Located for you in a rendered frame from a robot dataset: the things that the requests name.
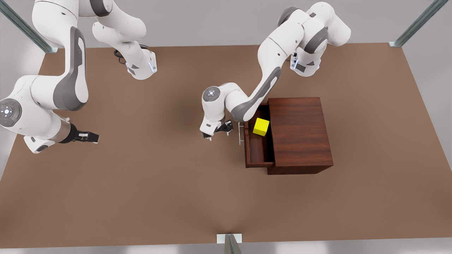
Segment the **yellow cube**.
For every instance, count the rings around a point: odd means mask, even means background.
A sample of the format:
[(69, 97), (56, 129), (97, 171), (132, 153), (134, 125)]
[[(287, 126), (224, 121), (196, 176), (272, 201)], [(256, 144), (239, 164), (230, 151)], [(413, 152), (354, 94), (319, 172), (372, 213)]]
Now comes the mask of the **yellow cube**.
[(253, 128), (253, 133), (264, 137), (267, 134), (269, 126), (270, 126), (270, 121), (262, 119), (262, 118), (257, 118), (255, 121), (254, 128)]

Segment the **brown wooden drawer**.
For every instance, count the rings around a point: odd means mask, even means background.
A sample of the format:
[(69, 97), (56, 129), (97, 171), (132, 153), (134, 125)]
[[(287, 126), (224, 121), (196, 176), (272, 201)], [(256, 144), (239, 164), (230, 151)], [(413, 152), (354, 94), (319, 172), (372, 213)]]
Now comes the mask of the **brown wooden drawer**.
[(252, 119), (244, 123), (245, 167), (270, 168), (275, 165), (271, 124), (268, 124), (265, 136), (255, 134), (253, 129), (257, 118), (270, 120), (268, 103), (258, 106)]

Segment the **dark brown wooden cabinet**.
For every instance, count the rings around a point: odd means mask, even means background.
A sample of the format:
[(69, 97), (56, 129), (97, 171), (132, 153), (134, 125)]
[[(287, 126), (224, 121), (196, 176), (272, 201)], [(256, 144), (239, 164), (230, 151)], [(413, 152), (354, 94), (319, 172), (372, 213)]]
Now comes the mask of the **dark brown wooden cabinet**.
[(319, 97), (269, 98), (274, 165), (268, 175), (317, 174), (334, 165)]

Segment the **silver frame post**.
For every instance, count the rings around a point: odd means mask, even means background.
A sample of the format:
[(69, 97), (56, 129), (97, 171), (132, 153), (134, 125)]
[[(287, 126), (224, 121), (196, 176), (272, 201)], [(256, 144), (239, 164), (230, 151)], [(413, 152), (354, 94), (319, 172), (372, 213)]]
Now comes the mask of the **silver frame post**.
[(58, 48), (52, 48), (29, 24), (24, 21), (4, 0), (0, 0), (0, 12), (25, 34), (44, 53), (57, 53)]
[(433, 0), (415, 21), (395, 41), (389, 42), (391, 48), (401, 48), (423, 27), (449, 0)]
[(217, 244), (224, 244), (224, 254), (242, 254), (239, 243), (242, 243), (242, 234), (217, 234)]

